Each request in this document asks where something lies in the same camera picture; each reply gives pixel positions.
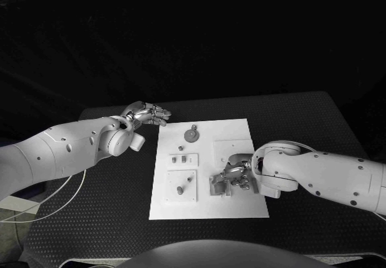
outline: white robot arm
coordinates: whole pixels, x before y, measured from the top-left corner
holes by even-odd
[[[145,139],[134,130],[142,123],[165,126],[170,115],[161,107],[135,102],[119,116],[53,126],[0,147],[0,200],[34,183],[75,175],[128,147],[138,151]]]
[[[384,165],[328,152],[301,153],[298,145],[273,141],[253,155],[232,155],[213,183],[232,180],[232,185],[245,187],[255,178],[259,194],[272,198],[279,198],[281,191],[296,190],[301,184],[312,195],[386,214]]]

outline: black table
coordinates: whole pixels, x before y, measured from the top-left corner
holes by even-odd
[[[157,104],[173,113],[170,123],[247,118],[255,149],[269,141],[292,140],[319,151],[367,158],[325,92]],[[124,108],[86,109],[79,119],[119,115]],[[158,128],[142,126],[138,134],[147,139],[141,151],[126,150],[88,169],[72,203],[31,225],[24,246],[31,268],[57,267],[70,258],[129,258],[165,244],[199,239],[260,243],[308,255],[386,255],[386,222],[373,213],[314,197],[302,187],[282,192],[279,199],[266,198],[269,219],[150,221]],[[65,204],[82,175],[40,206],[37,217]],[[49,194],[63,181],[52,183]]]

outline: robotic hand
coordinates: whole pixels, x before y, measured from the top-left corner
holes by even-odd
[[[34,183],[75,175],[128,147],[139,151],[145,138],[134,131],[141,124],[165,126],[170,116],[160,106],[134,102],[119,116],[53,126],[0,147],[0,200]]]
[[[311,150],[302,153],[301,147]],[[319,152],[289,141],[266,143],[253,154],[229,157],[213,185],[224,180],[249,189],[256,180],[259,194],[279,198],[298,184],[318,197],[386,214],[386,165],[351,156]]]

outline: dark curtain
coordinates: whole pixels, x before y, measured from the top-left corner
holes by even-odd
[[[384,24],[361,15],[3,4],[0,137],[23,140],[86,107],[312,90],[350,121],[386,72]]]

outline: table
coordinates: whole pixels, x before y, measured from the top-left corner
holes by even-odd
[[[298,141],[315,150],[367,158],[325,92],[304,92],[157,103],[170,123],[246,118],[255,149],[269,141]],[[79,119],[119,115],[125,106],[86,109]],[[305,255],[373,252],[386,255],[386,223],[373,213],[314,197],[304,188],[266,198],[269,218],[150,221],[158,129],[138,129],[147,141],[88,169],[83,188],[67,207],[33,223],[26,240],[31,268],[67,259],[129,258],[170,243],[220,239],[260,243]],[[73,177],[37,211],[53,212],[80,183]],[[50,194],[65,179],[49,188]]]

